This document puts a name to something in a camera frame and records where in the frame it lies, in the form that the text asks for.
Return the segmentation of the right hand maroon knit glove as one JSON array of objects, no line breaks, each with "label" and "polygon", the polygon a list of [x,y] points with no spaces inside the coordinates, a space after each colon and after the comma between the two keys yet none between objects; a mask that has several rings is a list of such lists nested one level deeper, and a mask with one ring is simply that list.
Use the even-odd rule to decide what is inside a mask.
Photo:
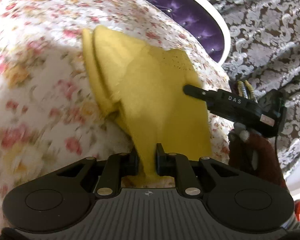
[{"label": "right hand maroon knit glove", "polygon": [[229,166],[288,189],[277,153],[266,138],[241,123],[234,124],[228,138]]}]

